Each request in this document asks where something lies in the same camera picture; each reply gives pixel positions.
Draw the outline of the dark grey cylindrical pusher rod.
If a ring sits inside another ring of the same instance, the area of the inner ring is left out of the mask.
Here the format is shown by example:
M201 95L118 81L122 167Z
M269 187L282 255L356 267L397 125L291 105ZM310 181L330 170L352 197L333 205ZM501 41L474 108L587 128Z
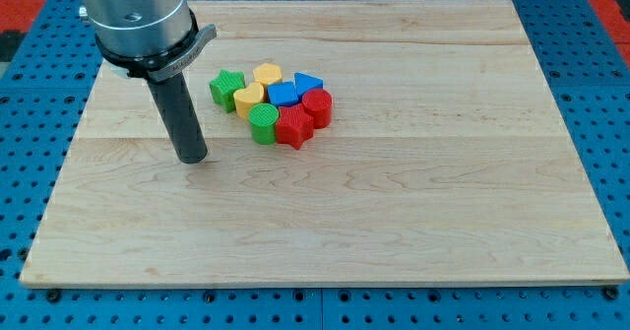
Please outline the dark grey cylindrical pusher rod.
M148 85L176 156L189 165L201 162L208 146L184 76L179 73L159 82L149 79Z

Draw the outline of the black clamp flange mount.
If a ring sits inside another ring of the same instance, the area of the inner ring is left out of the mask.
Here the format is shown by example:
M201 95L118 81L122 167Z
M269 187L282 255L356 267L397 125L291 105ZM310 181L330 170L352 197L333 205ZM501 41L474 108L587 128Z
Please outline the black clamp flange mount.
M96 45L103 58L123 71L127 78L162 82L180 74L217 36L214 24L199 29L192 10L184 15L189 22L179 33L166 21L137 28L112 28L111 34L98 34Z

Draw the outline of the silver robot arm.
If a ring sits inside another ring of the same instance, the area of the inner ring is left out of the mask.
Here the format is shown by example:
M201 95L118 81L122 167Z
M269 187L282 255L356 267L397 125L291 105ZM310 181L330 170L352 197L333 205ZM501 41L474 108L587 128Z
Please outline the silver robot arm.
M94 28L102 57L128 78L147 82L176 156L208 154L183 70L217 36L200 27L187 0L82 0L80 19Z

